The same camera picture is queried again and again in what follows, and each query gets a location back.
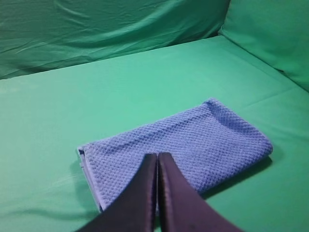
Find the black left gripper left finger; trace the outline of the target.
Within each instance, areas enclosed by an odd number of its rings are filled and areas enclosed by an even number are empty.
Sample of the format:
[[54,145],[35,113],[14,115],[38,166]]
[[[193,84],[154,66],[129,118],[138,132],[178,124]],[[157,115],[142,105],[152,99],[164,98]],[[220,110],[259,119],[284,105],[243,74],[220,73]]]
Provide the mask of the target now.
[[128,186],[79,232],[153,232],[156,213],[157,154],[146,154]]

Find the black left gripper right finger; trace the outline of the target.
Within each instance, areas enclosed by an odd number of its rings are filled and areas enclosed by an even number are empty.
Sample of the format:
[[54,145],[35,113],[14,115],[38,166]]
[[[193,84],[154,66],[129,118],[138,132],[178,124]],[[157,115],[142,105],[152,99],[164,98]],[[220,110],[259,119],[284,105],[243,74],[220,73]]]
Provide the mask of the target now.
[[158,154],[157,196],[163,232],[240,232],[190,186],[170,153]]

